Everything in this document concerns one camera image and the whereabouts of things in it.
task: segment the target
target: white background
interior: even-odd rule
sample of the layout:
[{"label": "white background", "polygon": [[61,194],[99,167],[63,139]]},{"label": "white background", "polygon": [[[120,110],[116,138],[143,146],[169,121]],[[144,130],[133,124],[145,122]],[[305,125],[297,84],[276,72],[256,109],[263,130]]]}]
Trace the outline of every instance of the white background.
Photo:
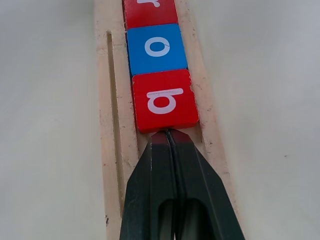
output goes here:
[{"label": "white background", "polygon": [[0,239],[105,240],[91,0],[0,1]]},{"label": "white background", "polygon": [[[247,240],[320,239],[320,1],[190,1]],[[93,6],[0,2],[1,240],[105,239]]]}]

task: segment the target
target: letter o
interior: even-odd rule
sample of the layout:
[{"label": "letter o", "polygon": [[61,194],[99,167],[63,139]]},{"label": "letter o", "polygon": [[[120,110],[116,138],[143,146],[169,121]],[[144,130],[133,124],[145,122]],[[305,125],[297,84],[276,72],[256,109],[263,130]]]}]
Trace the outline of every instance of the letter o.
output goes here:
[{"label": "letter o", "polygon": [[[162,43],[164,45],[164,48],[160,51],[152,51],[150,46],[153,43]],[[148,39],[144,44],[144,50],[145,52],[151,56],[151,57],[162,57],[166,55],[170,50],[170,44],[167,39],[164,37],[156,36]]]}]

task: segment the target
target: blue letter tile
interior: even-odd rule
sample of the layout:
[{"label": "blue letter tile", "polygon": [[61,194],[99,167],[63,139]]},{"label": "blue letter tile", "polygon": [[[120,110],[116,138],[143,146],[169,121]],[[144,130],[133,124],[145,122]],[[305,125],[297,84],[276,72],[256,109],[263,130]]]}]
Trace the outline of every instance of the blue letter tile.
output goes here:
[{"label": "blue letter tile", "polygon": [[133,76],[187,68],[184,44],[177,24],[131,28],[127,39]]}]

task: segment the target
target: red tile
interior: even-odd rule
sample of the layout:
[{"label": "red tile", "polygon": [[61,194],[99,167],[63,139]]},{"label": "red tile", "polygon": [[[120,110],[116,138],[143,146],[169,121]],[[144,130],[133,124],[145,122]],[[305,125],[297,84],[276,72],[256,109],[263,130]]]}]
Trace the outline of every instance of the red tile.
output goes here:
[{"label": "red tile", "polygon": [[190,128],[199,117],[186,69],[136,75],[133,96],[138,129],[152,133],[167,128]]},{"label": "red tile", "polygon": [[163,24],[177,24],[174,0],[124,0],[128,29]]}]

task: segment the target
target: white letter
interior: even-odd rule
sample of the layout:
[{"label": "white letter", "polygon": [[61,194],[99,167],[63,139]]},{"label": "white letter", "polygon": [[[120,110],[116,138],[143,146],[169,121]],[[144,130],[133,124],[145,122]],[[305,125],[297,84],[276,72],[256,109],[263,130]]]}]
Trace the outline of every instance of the white letter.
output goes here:
[{"label": "white letter", "polygon": [[[150,46],[153,43],[163,43],[164,48],[161,51],[152,51]],[[152,37],[152,38],[148,39],[145,42],[144,50],[151,57],[162,57],[169,52],[170,44],[167,39],[160,37],[160,36],[156,36],[156,37]]]},{"label": "white letter", "polygon": [[[152,91],[146,94],[148,101],[148,109],[154,114],[168,114],[172,112],[176,107],[176,100],[174,95],[183,94],[184,90],[182,88],[168,89],[162,91]],[[155,106],[155,100],[157,98],[165,97],[169,100],[169,104],[164,107]]]},{"label": "white letter", "polygon": [[160,3],[158,0],[136,0],[138,4],[144,4],[144,3],[153,3],[153,5],[158,8],[160,7]]}]

